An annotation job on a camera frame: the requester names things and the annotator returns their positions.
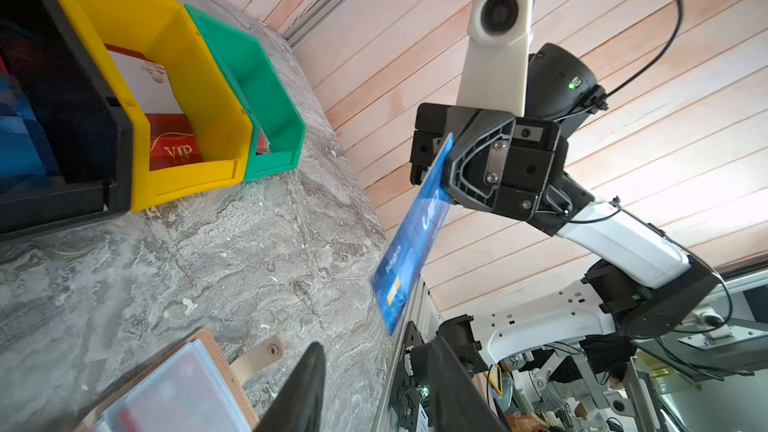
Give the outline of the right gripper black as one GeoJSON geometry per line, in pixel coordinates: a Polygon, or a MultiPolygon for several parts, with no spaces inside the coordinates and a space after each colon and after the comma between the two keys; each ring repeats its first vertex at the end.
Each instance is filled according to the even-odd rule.
{"type": "Polygon", "coordinates": [[[568,142],[558,123],[428,102],[415,119],[412,185],[423,183],[449,135],[441,185],[456,204],[553,236],[594,200],[564,171],[568,142]]]}

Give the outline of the blue credit card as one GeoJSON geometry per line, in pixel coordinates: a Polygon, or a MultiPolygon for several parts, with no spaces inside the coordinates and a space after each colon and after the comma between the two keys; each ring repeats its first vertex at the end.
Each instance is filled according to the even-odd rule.
{"type": "Polygon", "coordinates": [[[449,135],[437,153],[405,217],[374,269],[371,286],[388,334],[396,331],[452,200],[442,186],[449,135]]]}

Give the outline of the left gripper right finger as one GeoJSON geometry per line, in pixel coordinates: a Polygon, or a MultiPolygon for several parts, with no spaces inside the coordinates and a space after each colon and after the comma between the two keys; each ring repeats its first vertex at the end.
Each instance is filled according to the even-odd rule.
{"type": "Polygon", "coordinates": [[[508,431],[475,388],[448,343],[441,337],[425,345],[423,381],[429,387],[435,431],[508,431]]]}

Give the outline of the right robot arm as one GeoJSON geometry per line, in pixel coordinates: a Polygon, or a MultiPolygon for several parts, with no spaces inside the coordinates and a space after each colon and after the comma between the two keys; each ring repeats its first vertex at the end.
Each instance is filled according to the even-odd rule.
{"type": "Polygon", "coordinates": [[[598,258],[547,296],[444,321],[437,334],[470,373],[562,339],[679,331],[720,280],[662,230],[565,172],[569,135],[606,98],[591,70],[556,45],[530,53],[523,43],[471,43],[457,103],[418,108],[411,180],[433,217],[460,205],[527,223],[598,258]]]}

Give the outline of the tan leather card holder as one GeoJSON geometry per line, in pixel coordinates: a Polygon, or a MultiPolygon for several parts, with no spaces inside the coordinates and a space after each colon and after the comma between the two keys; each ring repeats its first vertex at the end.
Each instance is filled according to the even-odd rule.
{"type": "Polygon", "coordinates": [[[285,354],[273,335],[229,362],[201,328],[91,410],[77,431],[253,431],[243,385],[285,354]]]}

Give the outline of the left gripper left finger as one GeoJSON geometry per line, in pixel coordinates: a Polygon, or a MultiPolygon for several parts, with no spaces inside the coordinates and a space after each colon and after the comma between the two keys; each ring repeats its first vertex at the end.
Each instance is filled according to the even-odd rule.
{"type": "Polygon", "coordinates": [[[318,432],[325,378],[325,351],[319,342],[313,342],[260,419],[255,432],[318,432]]]}

